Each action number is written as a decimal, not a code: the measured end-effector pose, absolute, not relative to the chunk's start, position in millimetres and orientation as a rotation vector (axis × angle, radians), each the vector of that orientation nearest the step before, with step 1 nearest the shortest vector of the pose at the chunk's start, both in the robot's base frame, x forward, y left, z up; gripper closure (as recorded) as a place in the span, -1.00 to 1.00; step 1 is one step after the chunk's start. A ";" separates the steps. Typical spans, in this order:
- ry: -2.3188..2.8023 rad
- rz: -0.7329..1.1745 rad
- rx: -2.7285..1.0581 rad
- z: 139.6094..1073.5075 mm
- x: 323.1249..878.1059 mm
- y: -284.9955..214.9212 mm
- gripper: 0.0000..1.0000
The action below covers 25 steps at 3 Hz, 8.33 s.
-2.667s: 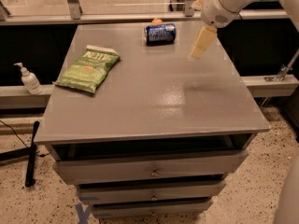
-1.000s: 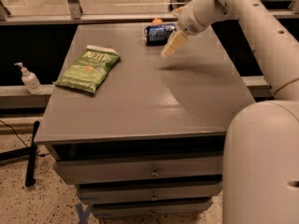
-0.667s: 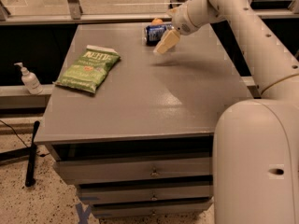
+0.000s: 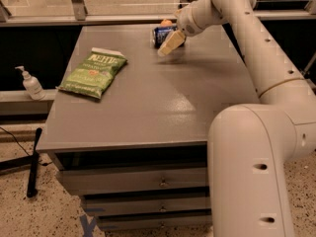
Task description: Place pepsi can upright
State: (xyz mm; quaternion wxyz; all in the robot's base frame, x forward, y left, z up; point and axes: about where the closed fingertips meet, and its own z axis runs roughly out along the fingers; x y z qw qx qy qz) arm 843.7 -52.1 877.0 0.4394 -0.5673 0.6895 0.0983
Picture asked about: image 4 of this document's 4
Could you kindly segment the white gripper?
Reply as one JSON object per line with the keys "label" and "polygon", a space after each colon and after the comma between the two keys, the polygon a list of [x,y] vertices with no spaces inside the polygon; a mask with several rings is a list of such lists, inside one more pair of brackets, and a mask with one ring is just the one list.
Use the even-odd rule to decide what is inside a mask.
{"label": "white gripper", "polygon": [[169,55],[186,40],[186,37],[193,37],[203,32],[194,19],[194,4],[191,3],[178,9],[174,16],[177,19],[177,30],[167,34],[165,40],[158,49],[159,56]]}

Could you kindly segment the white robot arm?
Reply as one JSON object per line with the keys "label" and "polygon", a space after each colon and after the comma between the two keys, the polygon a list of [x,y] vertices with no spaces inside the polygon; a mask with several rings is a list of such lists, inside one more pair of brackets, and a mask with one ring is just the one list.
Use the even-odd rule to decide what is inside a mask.
{"label": "white robot arm", "polygon": [[207,140],[214,237],[294,237],[283,164],[316,147],[316,96],[255,16],[256,0],[197,0],[176,13],[158,53],[227,23],[259,101],[220,112]]}

